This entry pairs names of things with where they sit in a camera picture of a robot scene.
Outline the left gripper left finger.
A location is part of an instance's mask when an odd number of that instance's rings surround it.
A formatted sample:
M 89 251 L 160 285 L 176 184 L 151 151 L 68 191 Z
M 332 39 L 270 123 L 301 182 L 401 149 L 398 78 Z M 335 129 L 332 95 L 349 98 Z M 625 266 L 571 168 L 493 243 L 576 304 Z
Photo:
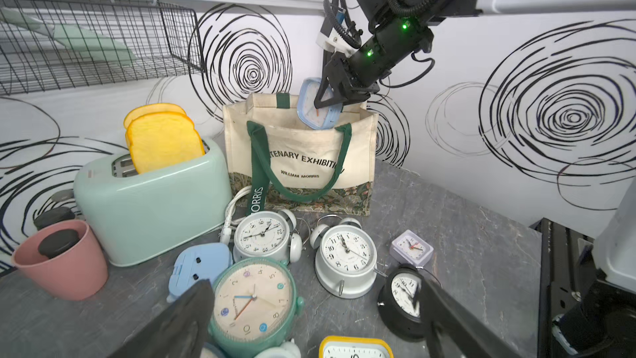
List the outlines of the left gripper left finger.
M 208 281 L 195 283 L 112 357 L 198 357 L 214 308 Z

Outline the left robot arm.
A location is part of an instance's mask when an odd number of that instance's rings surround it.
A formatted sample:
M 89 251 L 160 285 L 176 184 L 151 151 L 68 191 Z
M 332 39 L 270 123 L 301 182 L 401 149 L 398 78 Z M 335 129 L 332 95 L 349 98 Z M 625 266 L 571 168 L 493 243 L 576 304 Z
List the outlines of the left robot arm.
M 581 254 L 587 289 L 572 310 L 556 317 L 557 339 L 572 357 L 599 357 L 611 347 L 635 347 L 635 261 L 622 247 L 634 234 L 620 208 Z M 314 230 L 314 271 L 333 297 L 350 303 L 370 292 L 379 253 L 358 224 Z M 433 357 L 511 357 L 513 350 L 446 290 L 403 264 L 384 279 L 374 316 L 405 341 L 423 341 Z M 159 317 L 116 351 L 118 357 L 298 356 L 290 340 L 306 303 L 288 267 L 252 257 L 215 281 L 193 284 Z

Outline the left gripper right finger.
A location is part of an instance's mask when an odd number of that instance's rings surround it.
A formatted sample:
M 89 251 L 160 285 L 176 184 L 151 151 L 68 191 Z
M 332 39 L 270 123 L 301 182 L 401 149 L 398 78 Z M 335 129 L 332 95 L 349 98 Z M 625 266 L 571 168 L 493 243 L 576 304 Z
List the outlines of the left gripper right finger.
M 518 356 L 449 293 L 425 278 L 418 287 L 418 303 L 429 356 Z

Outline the cream canvas tote bag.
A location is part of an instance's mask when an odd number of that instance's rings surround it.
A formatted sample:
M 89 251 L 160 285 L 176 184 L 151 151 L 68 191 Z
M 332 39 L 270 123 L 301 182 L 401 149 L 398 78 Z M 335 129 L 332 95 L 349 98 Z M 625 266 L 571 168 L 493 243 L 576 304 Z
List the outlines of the cream canvas tote bag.
M 245 206 L 367 216 L 375 174 L 379 116 L 347 105 L 332 129 L 301 122 L 299 99 L 251 94 L 223 108 L 233 192 L 250 189 Z

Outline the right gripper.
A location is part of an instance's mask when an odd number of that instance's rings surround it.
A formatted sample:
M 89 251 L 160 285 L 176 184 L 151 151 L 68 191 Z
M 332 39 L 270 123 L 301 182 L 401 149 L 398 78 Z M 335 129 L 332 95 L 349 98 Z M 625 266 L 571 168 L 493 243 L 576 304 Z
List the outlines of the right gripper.
M 350 57 L 335 53 L 323 69 L 314 107 L 359 104 L 379 92 L 378 81 L 416 51 L 429 53 L 434 35 L 416 18 L 395 18 Z

